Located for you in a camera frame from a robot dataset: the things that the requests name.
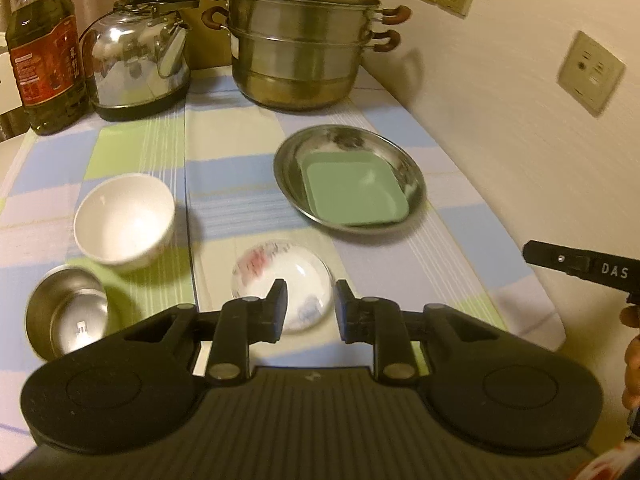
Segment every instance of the hand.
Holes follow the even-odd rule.
[[[620,312],[620,321],[632,328],[640,327],[638,307],[628,306]],[[628,410],[640,406],[640,336],[633,339],[625,353],[625,393],[622,394],[622,404]]]

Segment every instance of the table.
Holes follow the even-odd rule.
[[[273,153],[293,132],[322,123],[366,128],[407,150],[428,188],[417,228],[376,237],[335,234],[287,203],[271,171]],[[92,115],[52,137],[29,132],[0,144],[3,162],[0,470],[33,445],[18,406],[24,380],[41,364],[22,327],[26,300],[41,276],[63,262],[93,269],[124,322],[135,322],[196,299],[201,310],[219,309],[231,299],[236,258],[261,241],[288,239],[318,254],[356,295],[386,297],[414,311],[447,303],[550,349],[564,341],[558,313],[499,220],[437,143],[363,69],[348,99],[308,113],[275,112],[248,101],[229,67],[199,71],[186,102],[167,112],[116,124]],[[80,255],[72,218],[93,187],[132,171],[154,174],[169,186],[178,222],[162,257],[123,277]],[[276,345],[252,346],[252,361],[368,365],[371,350],[344,345],[335,317],[328,316]],[[201,358],[196,373],[203,363]]]

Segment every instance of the stainless steel kettle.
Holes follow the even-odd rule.
[[[185,97],[189,26],[178,10],[195,9],[199,1],[119,0],[82,33],[87,91],[100,117],[141,119]]]

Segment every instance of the stainless steel pot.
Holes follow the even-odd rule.
[[[392,30],[370,31],[373,20],[396,25],[408,7],[379,10],[377,0],[224,0],[202,13],[202,21],[231,35],[233,75],[249,98],[287,110],[320,108],[347,96],[369,40],[388,52],[400,43]],[[228,20],[216,22],[213,15]]]
[[[373,21],[397,25],[411,16],[409,7],[378,9],[380,2],[336,4],[307,0],[224,0],[228,24],[247,34],[283,40],[354,43],[370,34]]]
[[[232,39],[232,70],[238,88],[249,99],[285,110],[309,110],[335,103],[353,87],[364,48],[389,52],[400,43],[394,30],[370,33],[354,43],[283,40],[248,34],[216,22],[213,14],[227,15],[224,7],[212,7],[202,21],[224,29]],[[386,43],[368,45],[370,40]]]

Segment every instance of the stainless steel bowl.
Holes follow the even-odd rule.
[[[300,170],[302,159],[309,153],[354,150],[374,153],[391,166],[409,204],[409,214],[403,221],[347,226],[322,220],[311,211]],[[341,124],[320,124],[290,136],[275,154],[273,173],[281,192],[302,214],[323,226],[349,233],[382,234],[396,231],[420,214],[427,195],[422,172],[405,150],[373,132]]]
[[[116,326],[102,283],[80,267],[50,270],[27,304],[27,338],[46,361],[93,343]]]

